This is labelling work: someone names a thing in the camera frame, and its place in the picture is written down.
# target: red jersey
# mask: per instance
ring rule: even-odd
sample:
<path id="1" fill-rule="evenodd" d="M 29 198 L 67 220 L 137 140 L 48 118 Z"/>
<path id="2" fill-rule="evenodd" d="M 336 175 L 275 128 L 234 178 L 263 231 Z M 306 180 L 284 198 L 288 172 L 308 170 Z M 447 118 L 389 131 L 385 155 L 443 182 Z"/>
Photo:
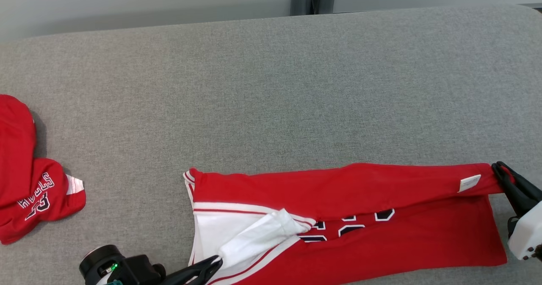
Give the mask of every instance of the red jersey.
<path id="1" fill-rule="evenodd" d="M 488 200 L 501 189 L 485 163 L 184 177 L 191 264 L 214 254 L 229 263 L 210 285 L 333 285 L 506 262 Z"/>
<path id="2" fill-rule="evenodd" d="M 0 206 L 0 243 L 3 245 L 21 239 L 41 221 L 58 221 L 85 207 L 83 182 L 66 175 L 54 160 L 36 158 L 30 183 L 31 195 Z"/>
<path id="3" fill-rule="evenodd" d="M 36 128 L 28 107 L 0 94 L 0 207 L 32 194 Z"/>

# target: white care label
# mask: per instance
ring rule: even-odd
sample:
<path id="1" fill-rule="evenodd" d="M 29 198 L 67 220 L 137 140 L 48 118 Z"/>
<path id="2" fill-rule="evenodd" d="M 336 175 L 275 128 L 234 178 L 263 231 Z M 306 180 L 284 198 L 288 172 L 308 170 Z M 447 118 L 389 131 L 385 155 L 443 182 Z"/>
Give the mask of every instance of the white care label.
<path id="1" fill-rule="evenodd" d="M 482 177 L 482 175 L 474 175 L 472 177 L 461 179 L 461 182 L 459 183 L 458 193 L 468 190 L 473 186 L 476 186 L 478 184 L 478 181 L 480 180 L 480 177 Z"/>

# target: gray table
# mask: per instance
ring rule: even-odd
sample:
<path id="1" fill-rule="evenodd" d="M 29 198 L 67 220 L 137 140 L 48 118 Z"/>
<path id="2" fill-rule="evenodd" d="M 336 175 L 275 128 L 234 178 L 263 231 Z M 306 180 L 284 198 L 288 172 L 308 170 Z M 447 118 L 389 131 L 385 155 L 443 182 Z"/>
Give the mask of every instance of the gray table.
<path id="1" fill-rule="evenodd" d="M 182 172 L 503 160 L 542 183 L 542 15 L 430 8 L 109 30 L 0 45 L 0 92 L 33 111 L 36 155 L 87 206 L 0 246 L 0 283 L 83 284 L 113 243 L 173 271 L 194 230 Z M 513 211 L 492 197 L 503 241 Z M 531 285 L 541 263 L 365 285 Z"/>

